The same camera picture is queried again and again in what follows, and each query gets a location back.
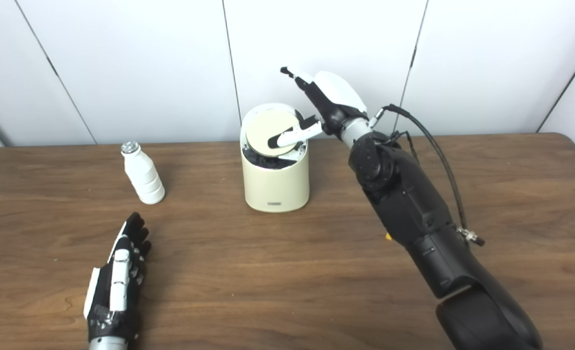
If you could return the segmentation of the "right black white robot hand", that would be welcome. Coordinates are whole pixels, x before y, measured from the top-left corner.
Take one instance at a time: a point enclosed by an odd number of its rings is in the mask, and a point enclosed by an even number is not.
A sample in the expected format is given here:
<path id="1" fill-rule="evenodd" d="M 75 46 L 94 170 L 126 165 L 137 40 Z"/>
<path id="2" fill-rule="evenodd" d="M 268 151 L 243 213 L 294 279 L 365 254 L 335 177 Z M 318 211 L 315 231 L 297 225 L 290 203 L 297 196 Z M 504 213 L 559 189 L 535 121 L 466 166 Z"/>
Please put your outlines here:
<path id="1" fill-rule="evenodd" d="M 318 114 L 270 138 L 271 148 L 304 142 L 325 133 L 351 149 L 358 138 L 371 132 L 366 106 L 345 79 L 329 71 L 319 71 L 312 77 L 294 67 L 281 67 L 280 72 L 296 82 Z"/>

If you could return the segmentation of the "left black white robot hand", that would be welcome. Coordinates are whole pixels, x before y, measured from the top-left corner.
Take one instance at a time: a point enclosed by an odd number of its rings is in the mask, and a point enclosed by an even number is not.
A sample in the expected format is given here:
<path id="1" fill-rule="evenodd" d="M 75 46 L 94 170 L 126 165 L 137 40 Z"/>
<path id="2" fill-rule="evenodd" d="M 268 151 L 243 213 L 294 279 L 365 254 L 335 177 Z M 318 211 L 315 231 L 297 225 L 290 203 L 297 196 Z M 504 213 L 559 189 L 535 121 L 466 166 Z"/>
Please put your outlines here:
<path id="1" fill-rule="evenodd" d="M 140 334 L 140 291 L 152 247 L 140 213 L 123 223 L 106 263 L 94 268 L 83 316 L 90 350 L 127 350 Z"/>

